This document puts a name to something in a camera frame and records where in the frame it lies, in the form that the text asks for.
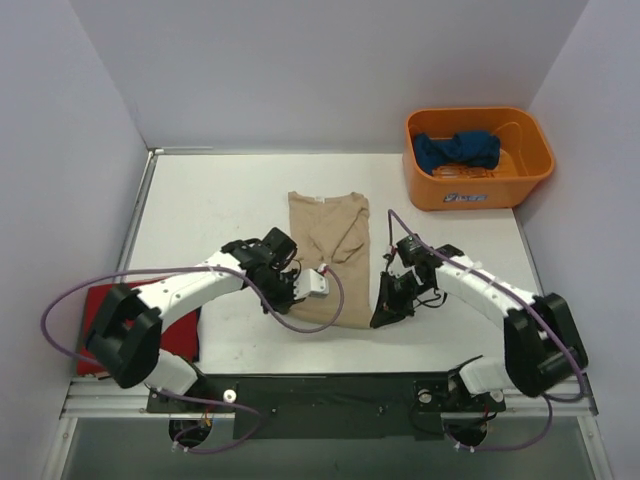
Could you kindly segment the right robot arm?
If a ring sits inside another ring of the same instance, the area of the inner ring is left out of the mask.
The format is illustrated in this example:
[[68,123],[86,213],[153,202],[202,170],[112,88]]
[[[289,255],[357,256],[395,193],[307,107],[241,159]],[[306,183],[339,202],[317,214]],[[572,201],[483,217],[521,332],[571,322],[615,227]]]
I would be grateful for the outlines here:
[[385,260],[399,260],[405,271],[383,271],[370,326],[378,329],[414,315],[428,291],[453,296],[491,321],[503,334],[499,358],[478,356],[455,367],[446,396],[469,409],[482,394],[515,388],[523,395],[544,395],[570,376],[580,378],[589,359],[567,301],[541,296],[499,280],[450,244],[437,249],[408,235],[392,246]]

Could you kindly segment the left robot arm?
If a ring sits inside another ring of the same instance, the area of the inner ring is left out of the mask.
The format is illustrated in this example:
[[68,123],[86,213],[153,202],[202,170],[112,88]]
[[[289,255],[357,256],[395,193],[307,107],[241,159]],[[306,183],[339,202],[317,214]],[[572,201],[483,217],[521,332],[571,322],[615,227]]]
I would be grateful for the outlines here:
[[181,273],[131,288],[112,287],[86,337],[86,348],[123,389],[147,384],[170,391],[184,412],[199,409],[206,388],[188,361],[161,348],[163,333],[206,303],[248,286],[263,303],[285,314],[312,292],[313,270],[286,267],[297,253],[295,242],[277,228],[262,240],[224,245],[194,272]]

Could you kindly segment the beige t shirt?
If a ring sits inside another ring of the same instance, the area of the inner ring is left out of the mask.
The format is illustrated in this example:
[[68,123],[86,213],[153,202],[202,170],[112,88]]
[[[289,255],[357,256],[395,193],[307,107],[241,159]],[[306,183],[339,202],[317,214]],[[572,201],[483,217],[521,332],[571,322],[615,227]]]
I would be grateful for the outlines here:
[[329,294],[308,298],[294,306],[297,319],[328,323],[339,302],[343,309],[335,324],[344,328],[370,327],[370,235],[368,199],[356,192],[339,197],[288,194],[290,236],[296,242],[296,259],[303,268],[328,265]]

